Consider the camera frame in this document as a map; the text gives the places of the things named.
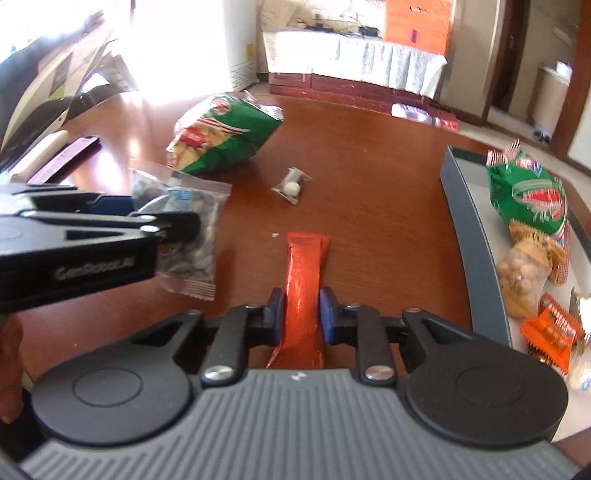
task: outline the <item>brown tabletop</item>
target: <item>brown tabletop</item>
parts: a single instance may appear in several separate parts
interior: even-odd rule
[[[219,316],[233,305],[264,302],[273,287],[284,285],[283,234],[289,231],[331,235],[323,284],[341,301],[390,315],[420,306],[470,328],[462,259],[439,171],[447,145],[481,154],[487,146],[381,113],[285,97],[260,100],[283,108],[284,125],[253,159],[209,176],[233,185],[217,239],[215,301],[167,293],[155,279],[23,312],[22,355],[33,379],[56,362],[182,310]],[[194,103],[150,105],[126,93],[83,113],[67,130],[72,138],[100,136],[102,148],[66,180],[82,189],[128,193],[129,160],[164,163],[174,122]],[[297,206],[271,191],[292,166],[313,179]],[[258,349],[251,365],[263,366],[267,356],[267,349]],[[351,366],[352,349],[330,348],[326,363]],[[584,440],[569,440],[569,453],[576,456]],[[576,458],[590,461],[583,450]]]

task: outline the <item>round black disc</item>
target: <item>round black disc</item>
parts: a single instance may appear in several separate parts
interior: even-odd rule
[[[487,342],[442,346],[409,375],[405,396],[429,428],[487,448],[550,440],[568,403],[551,368]]]
[[[125,345],[49,370],[35,385],[33,409],[55,437],[77,445],[115,446],[165,429],[190,398],[189,380],[169,355]]]

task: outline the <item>gray gripper base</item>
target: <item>gray gripper base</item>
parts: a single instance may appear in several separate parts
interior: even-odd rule
[[[51,440],[21,466],[38,480],[566,480],[578,470],[548,442],[485,452],[435,437],[395,391],[348,370],[297,373],[250,370],[151,440],[113,450]]]

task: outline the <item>human hand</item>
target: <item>human hand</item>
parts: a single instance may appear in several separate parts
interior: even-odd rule
[[[0,333],[0,420],[4,423],[12,423],[22,412],[21,341],[22,323],[10,317]]]

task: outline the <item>snack packet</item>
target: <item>snack packet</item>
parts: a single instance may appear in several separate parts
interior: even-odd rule
[[[330,236],[287,234],[288,261],[283,338],[267,368],[324,368],[324,339],[318,320],[318,290]]]
[[[491,203],[507,225],[512,220],[552,237],[567,257],[551,266],[550,281],[563,285],[569,274],[569,226],[562,181],[546,172],[515,140],[504,152],[490,150],[486,161]]]
[[[282,122],[281,108],[256,105],[250,95],[211,96],[175,124],[168,165],[191,175],[224,170],[252,157]]]
[[[134,163],[131,189],[138,212],[199,214],[200,233],[193,242],[160,246],[158,271],[167,290],[213,300],[217,226],[232,186],[198,179],[164,165]]]
[[[302,172],[299,168],[290,167],[287,170],[287,175],[271,190],[277,192],[285,200],[294,205],[300,201],[301,185],[305,181],[310,181],[312,178]]]
[[[569,337],[554,323],[550,309],[521,324],[521,334],[528,344],[541,351],[563,373],[569,372],[574,337]]]
[[[584,331],[577,320],[570,313],[566,313],[565,310],[560,306],[560,303],[558,303],[558,301],[549,293],[544,293],[542,298],[540,298],[540,314],[544,310],[549,311],[552,321],[562,331],[562,333],[566,337],[573,339],[571,358],[569,359],[570,368],[570,365],[573,362],[573,355],[575,355],[576,343],[583,337]],[[554,365],[554,362],[548,355],[546,355],[543,351],[532,347],[531,345],[528,349],[528,353],[544,364],[549,366]]]
[[[515,245],[497,266],[507,313],[516,319],[533,318],[552,265],[564,261],[564,249],[548,235],[512,220]]]

